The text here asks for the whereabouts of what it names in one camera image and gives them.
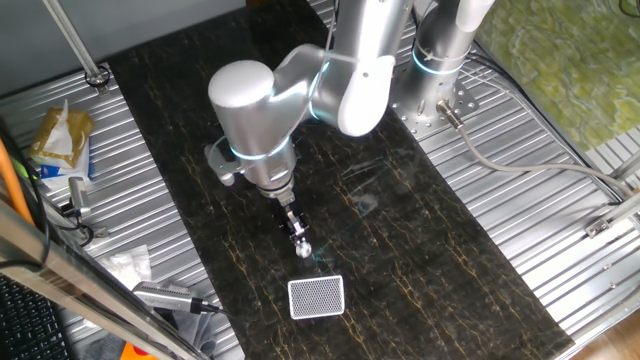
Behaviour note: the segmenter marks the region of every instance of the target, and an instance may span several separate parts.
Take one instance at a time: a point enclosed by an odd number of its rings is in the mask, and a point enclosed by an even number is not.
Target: metal grating
[[[593,160],[600,171],[610,174],[637,152],[640,152],[640,126],[589,150],[587,156]],[[639,188],[640,171],[625,179],[625,182],[633,189]]]
[[[94,240],[88,253],[99,259],[146,244],[153,281],[186,287],[194,296],[219,303],[117,79],[112,78],[109,87],[108,96],[98,97],[85,84],[84,73],[77,73],[0,100],[0,115],[18,143],[26,148],[50,106],[62,106],[68,99],[69,107],[86,110],[96,125],[90,143],[95,173],[87,186],[92,214],[85,220],[110,232],[105,241]],[[63,204],[69,192],[53,191],[47,196],[54,203]],[[106,335],[100,328],[86,326],[81,317],[70,311],[65,310],[62,315],[78,353]],[[216,359],[243,359],[227,318],[215,315],[211,321],[217,329]]]
[[[331,2],[309,3],[328,26]],[[415,31],[407,24],[398,64],[409,60]],[[500,79],[473,64],[465,69],[480,69],[476,77]],[[460,80],[480,103],[479,112],[465,119],[467,132],[489,159],[512,165],[578,162],[521,96],[514,98],[464,74]],[[625,297],[640,284],[640,235],[625,221],[594,239],[586,236],[584,228],[610,210],[609,197],[590,178],[566,171],[495,172],[478,164],[449,126],[405,124],[576,348],[640,307],[624,306],[629,303]],[[626,136],[632,139],[607,145],[626,152],[601,150],[610,165],[601,167],[605,172],[622,163],[620,154],[628,157],[640,150],[640,128]],[[637,187],[640,178],[629,182]],[[607,311],[604,320],[598,318]]]

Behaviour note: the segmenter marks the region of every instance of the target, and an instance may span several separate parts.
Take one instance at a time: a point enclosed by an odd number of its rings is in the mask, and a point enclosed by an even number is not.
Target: green fabric
[[[478,39],[583,150],[640,125],[640,19],[618,0],[496,0]]]

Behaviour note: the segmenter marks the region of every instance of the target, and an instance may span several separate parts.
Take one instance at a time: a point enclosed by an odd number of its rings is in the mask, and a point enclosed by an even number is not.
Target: plastic bag
[[[152,280],[147,245],[117,253],[99,263],[129,290],[141,281]]]

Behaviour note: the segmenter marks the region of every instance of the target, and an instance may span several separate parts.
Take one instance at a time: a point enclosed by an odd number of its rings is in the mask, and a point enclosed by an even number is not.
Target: orange handle
[[[122,352],[120,360],[158,360],[158,358],[147,354],[130,343],[127,343],[124,346],[124,351]]]

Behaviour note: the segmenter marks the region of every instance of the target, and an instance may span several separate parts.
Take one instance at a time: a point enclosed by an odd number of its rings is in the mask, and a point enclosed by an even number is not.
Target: gray cable
[[[625,186],[623,183],[619,182],[618,180],[612,178],[609,175],[605,175],[599,171],[590,169],[585,166],[574,165],[574,164],[540,164],[540,165],[532,165],[532,166],[504,166],[504,165],[493,163],[487,158],[485,158],[484,156],[482,156],[482,154],[480,154],[478,149],[476,149],[476,147],[473,146],[473,144],[471,143],[471,140],[469,139],[469,136],[467,135],[467,132],[464,130],[464,127],[459,128],[458,132],[460,133],[460,136],[462,136],[462,139],[464,140],[464,142],[469,147],[469,150],[471,150],[471,152],[475,155],[475,157],[478,158],[478,160],[480,160],[481,163],[483,163],[484,165],[492,169],[495,169],[498,171],[507,171],[507,172],[529,172],[529,171],[541,171],[541,170],[550,170],[550,169],[572,170],[572,171],[577,171],[577,172],[581,172],[587,175],[592,175],[597,178],[600,178],[608,182],[609,184],[617,187],[618,189],[622,190],[622,192],[624,192],[625,195],[627,195],[628,197],[633,197],[634,195],[634,193],[631,190],[629,190],[627,186]]]

